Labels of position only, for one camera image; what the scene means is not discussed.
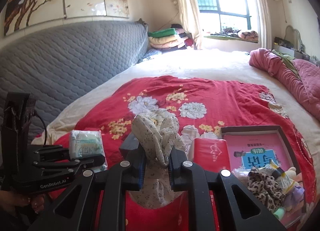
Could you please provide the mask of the left hand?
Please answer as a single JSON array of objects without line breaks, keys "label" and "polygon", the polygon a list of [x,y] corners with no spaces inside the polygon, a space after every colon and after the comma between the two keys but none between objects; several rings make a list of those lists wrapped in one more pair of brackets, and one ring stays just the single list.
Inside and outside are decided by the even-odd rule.
[{"label": "left hand", "polygon": [[13,213],[16,207],[25,207],[31,205],[36,213],[44,210],[44,196],[37,195],[33,198],[14,193],[12,191],[1,190],[1,209]]}]

